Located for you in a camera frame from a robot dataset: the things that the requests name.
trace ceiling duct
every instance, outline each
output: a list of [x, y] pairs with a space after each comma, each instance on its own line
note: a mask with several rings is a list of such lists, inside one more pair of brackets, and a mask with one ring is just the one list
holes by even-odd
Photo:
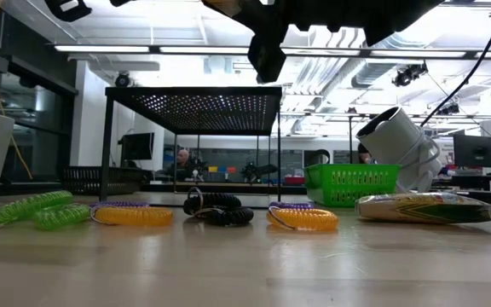
[[[322, 48], [355, 48], [365, 40], [358, 29], [343, 27], [337, 33], [330, 33], [325, 28], [316, 30], [313, 47]], [[291, 92], [303, 95], [318, 95], [323, 88], [334, 79], [346, 59], [314, 58], [306, 59], [303, 69], [298, 74], [297, 81], [291, 87]]]
[[[431, 41], [413, 42], [406, 40], [400, 33], [395, 33], [380, 43], [372, 46], [375, 49], [417, 49], [427, 47]], [[366, 62], [363, 68], [351, 79], [351, 85], [355, 88], [365, 89], [374, 84], [374, 82], [385, 75], [396, 63], [370, 63]]]

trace white wall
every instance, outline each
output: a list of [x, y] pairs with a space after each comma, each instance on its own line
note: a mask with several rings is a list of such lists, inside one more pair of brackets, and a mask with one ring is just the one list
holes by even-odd
[[[106, 113], [105, 89], [110, 86], [93, 73], [86, 61], [77, 65], [76, 88], [73, 110], [72, 152], [70, 165], [99, 166], [103, 143], [103, 126]], [[162, 168], [162, 147], [164, 129], [150, 120], [135, 114], [118, 103], [113, 109], [113, 129], [111, 137], [111, 162], [119, 165], [120, 146], [117, 141], [126, 133], [155, 132], [153, 161], [142, 161], [142, 168], [155, 170]]]
[[[165, 143], [173, 144], [174, 135], [168, 131], [165, 134]], [[436, 139], [437, 144], [441, 148], [441, 155], [439, 160], [443, 165], [448, 164], [448, 153], [453, 151], [452, 139]], [[195, 149], [197, 147], [197, 136], [179, 136], [177, 138], [177, 144], [185, 147]], [[356, 151], [359, 141], [354, 137], [352, 138], [352, 150]], [[255, 149], [257, 148], [256, 136], [201, 136], [200, 148], [228, 148], [228, 149]], [[269, 139], [267, 136], [261, 136], [259, 139], [259, 149], [268, 149]], [[277, 138], [271, 138], [271, 149], [278, 148]], [[332, 151], [333, 150], [349, 150], [348, 138], [334, 138], [334, 137], [317, 137], [301, 139], [295, 137], [282, 137], [281, 149], [294, 149], [294, 150], [318, 150], [325, 149], [331, 155], [332, 163]]]

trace coiled keychain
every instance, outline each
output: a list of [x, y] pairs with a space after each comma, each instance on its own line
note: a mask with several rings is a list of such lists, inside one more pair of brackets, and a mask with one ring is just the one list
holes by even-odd
[[[196, 192], [198, 196], [191, 197], [192, 192]], [[188, 215], [205, 219], [216, 226], [246, 225], [255, 213], [252, 209], [241, 206], [241, 201], [234, 195], [202, 194], [199, 188], [193, 187], [188, 191], [183, 210]]]
[[38, 211], [33, 215], [33, 222], [41, 230], [55, 230], [89, 218], [90, 208], [87, 205], [72, 204]]
[[270, 203], [269, 207], [274, 206], [280, 209], [314, 209], [314, 202], [283, 202], [283, 201], [273, 201]]
[[17, 200], [0, 207], [0, 227], [31, 217], [45, 208], [71, 204], [73, 195], [67, 191], [51, 192]]
[[98, 201], [89, 205], [90, 208], [102, 207], [102, 206], [112, 206], [112, 207], [143, 207], [149, 206], [145, 201]]
[[98, 223], [129, 226], [167, 226], [171, 224], [172, 212], [152, 207], [96, 207], [90, 216]]
[[334, 213], [318, 210], [294, 210], [270, 207], [266, 218], [273, 225], [291, 230], [333, 231], [338, 226]]

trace ceiling lamp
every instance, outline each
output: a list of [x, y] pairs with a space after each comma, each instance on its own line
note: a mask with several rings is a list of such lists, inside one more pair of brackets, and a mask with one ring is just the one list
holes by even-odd
[[428, 73], [427, 65], [425, 62], [423, 64], [413, 64], [405, 68], [399, 69], [397, 71], [397, 76], [391, 80], [391, 83], [396, 87], [407, 86], [411, 84], [414, 80], [418, 79], [419, 76]]

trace purple coiled keychain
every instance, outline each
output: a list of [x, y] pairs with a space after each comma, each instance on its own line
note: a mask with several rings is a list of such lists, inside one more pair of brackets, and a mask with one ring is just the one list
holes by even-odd
[[104, 206], [112, 206], [112, 207], [121, 207], [121, 206], [149, 206], [149, 204], [145, 201], [98, 201], [89, 205], [90, 208], [96, 207], [104, 207]]
[[285, 201], [273, 201], [270, 203], [270, 206], [278, 207], [280, 209], [314, 209], [314, 202], [285, 202]]

